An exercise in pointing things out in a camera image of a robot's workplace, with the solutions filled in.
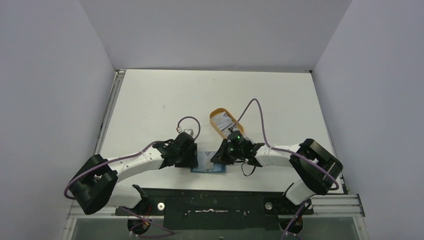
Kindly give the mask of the yellow oval tray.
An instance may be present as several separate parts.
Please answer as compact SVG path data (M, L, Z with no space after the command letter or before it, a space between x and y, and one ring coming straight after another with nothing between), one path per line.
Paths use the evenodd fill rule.
M225 108L213 110L209 115L209 121L223 139L226 139L231 131L244 133L243 126L237 123L237 119Z

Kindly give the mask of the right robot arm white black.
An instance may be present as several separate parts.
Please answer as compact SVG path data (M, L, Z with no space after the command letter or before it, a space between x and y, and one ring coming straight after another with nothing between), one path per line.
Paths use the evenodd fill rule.
M338 190L337 178L344 168L335 156L311 138L289 146L269 146L252 142L238 130L223 139L210 161L232 165L237 160L258 168L279 166L296 171L299 180L287 188L281 199L282 209L289 214L295 213L312 196Z

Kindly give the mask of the blue leather card holder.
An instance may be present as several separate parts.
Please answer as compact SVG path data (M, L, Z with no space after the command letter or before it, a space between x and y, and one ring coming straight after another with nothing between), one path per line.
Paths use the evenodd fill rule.
M200 174L224 174L226 172L226 166L220 163L214 163L211 161L212 157L216 154L216 151L198 151L197 152L197 167L190 169L191 173Z

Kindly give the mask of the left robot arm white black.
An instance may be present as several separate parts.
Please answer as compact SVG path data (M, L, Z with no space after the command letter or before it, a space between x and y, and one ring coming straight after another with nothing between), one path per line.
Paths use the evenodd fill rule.
M143 150L112 160L91 156L65 187L64 196L75 200L86 215L104 207L124 207L136 215L145 213L152 201L137 184L121 181L146 171L167 167L198 166L195 139L181 132L174 139L153 141Z

